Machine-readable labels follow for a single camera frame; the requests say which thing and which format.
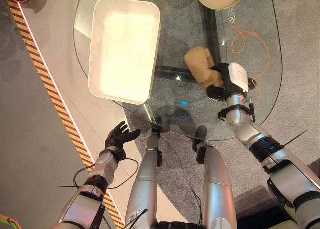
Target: robot forearm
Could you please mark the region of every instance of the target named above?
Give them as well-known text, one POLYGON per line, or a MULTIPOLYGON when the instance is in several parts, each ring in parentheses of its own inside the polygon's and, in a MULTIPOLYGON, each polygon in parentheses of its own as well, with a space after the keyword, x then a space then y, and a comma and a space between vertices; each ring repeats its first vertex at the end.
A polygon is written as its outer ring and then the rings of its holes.
POLYGON ((100 154, 90 177, 64 207, 59 224, 52 229, 98 229, 100 227, 106 210, 103 205, 104 196, 118 168, 112 153, 116 150, 115 146, 110 146, 100 154))
MULTIPOLYGON (((243 105, 244 96, 235 94, 226 101, 228 108, 243 105)), ((320 223, 320 179, 240 108, 227 113, 226 123, 270 175, 268 185, 280 202, 295 207, 299 226, 320 223)))

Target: glass table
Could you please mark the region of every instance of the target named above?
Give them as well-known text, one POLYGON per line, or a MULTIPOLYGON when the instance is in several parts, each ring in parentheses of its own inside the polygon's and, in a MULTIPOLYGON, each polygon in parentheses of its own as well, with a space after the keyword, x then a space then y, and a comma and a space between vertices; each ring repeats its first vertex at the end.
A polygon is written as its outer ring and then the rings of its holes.
MULTIPOLYGON (((89 72, 92 20, 99 0, 79 0, 74 20, 74 45, 85 75, 89 72)), ((242 0, 232 8, 211 10, 198 0, 140 0, 156 4, 161 13, 161 32, 155 77, 150 99, 142 105, 116 102, 162 127, 195 137, 199 126, 207 127, 206 140, 234 138, 218 112, 226 104, 210 100, 184 62, 192 48, 209 48, 215 63, 238 63, 250 78, 257 79, 262 93, 255 107, 257 123, 270 115, 282 81, 282 55, 273 0, 242 0)), ((258 100, 257 88, 247 99, 258 100)))

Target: hazard stripe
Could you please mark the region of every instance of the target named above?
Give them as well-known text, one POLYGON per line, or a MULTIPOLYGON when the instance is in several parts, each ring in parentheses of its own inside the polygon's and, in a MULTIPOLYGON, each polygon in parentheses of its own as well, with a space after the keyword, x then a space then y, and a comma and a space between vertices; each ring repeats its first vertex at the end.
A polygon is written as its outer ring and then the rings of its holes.
MULTIPOLYGON (((66 110, 66 106, 58 93, 59 90, 56 88, 47 70, 47 67, 45 66, 45 63, 34 42, 33 36, 29 31, 29 28, 27 26, 23 13, 20 11, 19 5, 13 0, 7 0, 7 3, 12 13, 13 19, 16 22, 16 26, 18 27, 20 34, 22 36, 22 39, 25 43, 25 47, 29 52, 29 55, 33 61, 33 64, 44 84, 45 89, 47 90, 51 98, 51 101, 55 109, 57 110, 58 115, 60 116, 62 123, 64 124, 64 127, 67 133, 69 134, 72 140, 72 143, 75 146, 76 151, 78 152, 84 165, 91 166, 93 164, 91 157, 76 129, 76 126, 74 125, 68 111, 66 110)), ((110 216, 114 221, 114 224, 116 225, 116 227, 118 229, 123 229, 124 228, 123 220, 119 214, 117 207, 114 204, 114 201, 112 200, 108 192, 105 194, 103 202, 105 203, 106 209, 110 213, 110 216)))

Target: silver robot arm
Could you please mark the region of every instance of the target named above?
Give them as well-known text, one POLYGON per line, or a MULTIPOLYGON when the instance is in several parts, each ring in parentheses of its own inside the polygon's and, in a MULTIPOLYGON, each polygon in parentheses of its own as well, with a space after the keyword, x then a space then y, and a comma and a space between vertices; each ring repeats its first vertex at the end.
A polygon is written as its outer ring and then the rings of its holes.
POLYGON ((52 229, 98 229, 106 207, 103 205, 107 188, 114 181, 118 168, 112 152, 118 150, 115 146, 103 151, 89 178, 65 205, 61 212, 59 224, 52 229))
POLYGON ((243 82, 248 83, 248 77, 243 67, 236 63, 223 64, 219 70, 225 84, 221 97, 227 102, 227 109, 219 117, 225 119, 228 128, 270 175, 268 186, 279 201, 295 208, 299 227, 320 228, 320 179, 254 122, 251 117, 254 115, 253 109, 244 106, 248 87, 243 82))
POLYGON ((140 130, 129 132, 123 121, 112 130, 105 141, 103 150, 95 162, 83 186, 61 212, 59 223, 51 229, 98 229, 106 207, 103 204, 106 191, 114 181, 115 171, 120 161, 127 155, 124 143, 135 140, 140 130))

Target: white tray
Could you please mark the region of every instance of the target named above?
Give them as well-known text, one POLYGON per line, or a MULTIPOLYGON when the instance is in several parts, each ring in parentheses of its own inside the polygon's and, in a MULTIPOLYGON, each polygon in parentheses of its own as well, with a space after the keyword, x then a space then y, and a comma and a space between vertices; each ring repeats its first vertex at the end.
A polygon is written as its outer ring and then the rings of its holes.
POLYGON ((99 98, 141 105, 153 85, 160 11, 146 1, 99 0, 93 12, 89 89, 99 98))

